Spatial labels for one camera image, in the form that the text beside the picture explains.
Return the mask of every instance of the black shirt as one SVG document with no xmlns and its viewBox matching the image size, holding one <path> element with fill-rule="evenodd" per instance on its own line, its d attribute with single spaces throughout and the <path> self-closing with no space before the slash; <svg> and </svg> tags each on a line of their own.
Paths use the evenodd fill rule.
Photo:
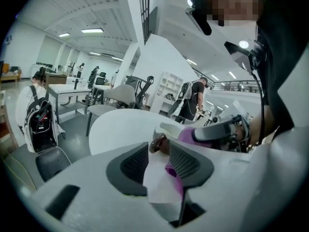
<svg viewBox="0 0 309 232">
<path fill-rule="evenodd" d="M 296 10 L 297 6 L 287 7 L 278 1 L 265 0 L 262 15 L 257 22 L 269 45 L 267 62 L 259 67 L 258 74 L 264 92 L 264 103 L 270 106 L 276 126 L 279 126 L 278 133 L 281 133 L 294 125 L 278 95 L 278 89 L 300 59 L 309 34 L 306 23 L 300 21 L 301 13 Z M 289 5 L 292 1 L 286 0 L 286 3 Z"/>
<path fill-rule="evenodd" d="M 192 85 L 192 97 L 189 100 L 189 107 L 192 114 L 197 112 L 197 99 L 198 93 L 204 93 L 205 86 L 202 82 L 198 81 Z"/>
</svg>

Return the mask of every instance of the railing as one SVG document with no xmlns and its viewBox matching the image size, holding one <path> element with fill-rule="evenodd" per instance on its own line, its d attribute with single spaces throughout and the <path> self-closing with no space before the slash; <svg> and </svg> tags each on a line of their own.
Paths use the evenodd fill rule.
<svg viewBox="0 0 309 232">
<path fill-rule="evenodd" d="M 194 70 L 194 72 L 197 74 L 197 76 L 198 76 L 199 78 L 201 78 L 201 77 L 206 77 L 207 80 L 208 80 L 208 87 L 209 87 L 210 89 L 213 88 L 213 86 L 214 86 L 214 84 L 215 84 L 214 81 L 212 81 L 209 77 L 207 77 L 206 75 L 204 75 L 202 72 L 199 72 L 198 70 L 194 69 L 193 67 L 192 67 L 192 69 Z"/>
<path fill-rule="evenodd" d="M 259 93 L 259 88 L 256 81 L 252 80 L 216 82 L 213 84 L 212 90 Z"/>
<path fill-rule="evenodd" d="M 145 43 L 151 34 L 149 30 L 149 1 L 150 0 L 140 0 L 141 23 L 143 26 Z"/>
</svg>

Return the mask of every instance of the white chair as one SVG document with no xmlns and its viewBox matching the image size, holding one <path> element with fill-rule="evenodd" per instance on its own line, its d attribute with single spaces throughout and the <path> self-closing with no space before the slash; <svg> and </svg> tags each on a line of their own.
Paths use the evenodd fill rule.
<svg viewBox="0 0 309 232">
<path fill-rule="evenodd" d="M 98 96 L 98 92 L 101 93 L 101 104 L 94 105 L 96 97 Z M 113 89 L 97 91 L 95 98 L 93 99 L 92 106 L 88 108 L 90 114 L 87 123 L 86 137 L 89 135 L 90 122 L 93 114 L 97 117 L 100 117 L 101 115 L 109 111 L 117 109 L 116 107 L 111 105 L 104 105 L 103 104 L 104 99 L 113 99 L 116 101 L 120 101 L 125 103 L 128 106 L 128 108 L 133 108 L 135 105 L 135 90 L 131 85 L 124 84 L 115 87 Z"/>
</svg>

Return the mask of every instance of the purple object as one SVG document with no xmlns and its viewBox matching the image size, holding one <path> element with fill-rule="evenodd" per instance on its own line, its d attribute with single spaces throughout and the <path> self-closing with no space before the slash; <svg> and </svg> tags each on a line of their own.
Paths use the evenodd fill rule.
<svg viewBox="0 0 309 232">
<path fill-rule="evenodd" d="M 178 140 L 181 141 L 181 142 L 187 143 L 187 144 L 198 145 L 198 146 L 210 148 L 211 143 L 199 143 L 199 142 L 195 142 L 193 140 L 192 131 L 194 129 L 195 128 L 192 128 L 192 127 L 186 127 L 185 129 L 183 129 L 182 132 L 178 136 Z M 173 166 L 171 165 L 170 162 L 168 162 L 166 164 L 165 170 L 168 172 L 169 175 L 171 175 L 175 178 L 175 180 L 176 180 L 175 181 L 175 188 L 176 188 L 177 192 L 183 198 L 183 182 L 182 182 L 180 176 L 176 173 L 175 169 L 173 168 Z"/>
</svg>

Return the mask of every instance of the gray chair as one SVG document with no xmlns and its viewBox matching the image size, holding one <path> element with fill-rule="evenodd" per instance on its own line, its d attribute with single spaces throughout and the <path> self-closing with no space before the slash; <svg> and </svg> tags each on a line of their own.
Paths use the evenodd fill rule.
<svg viewBox="0 0 309 232">
<path fill-rule="evenodd" d="M 101 104 L 95 105 L 95 101 L 97 99 L 99 92 L 101 93 Z M 104 105 L 103 104 L 104 99 L 112 99 L 112 100 L 120 101 L 128 105 L 128 108 L 133 108 L 135 105 L 135 90 L 131 85 L 127 85 L 127 84 L 120 85 L 118 87 L 115 87 L 113 89 L 108 89 L 108 90 L 98 90 L 97 89 L 92 105 L 88 107 L 90 114 L 89 114 L 89 119 L 87 123 L 86 137 L 89 135 L 90 122 L 91 122 L 91 118 L 93 114 L 97 117 L 100 117 L 101 115 L 109 111 L 117 109 L 117 107 L 114 107 L 111 105 Z"/>
</svg>

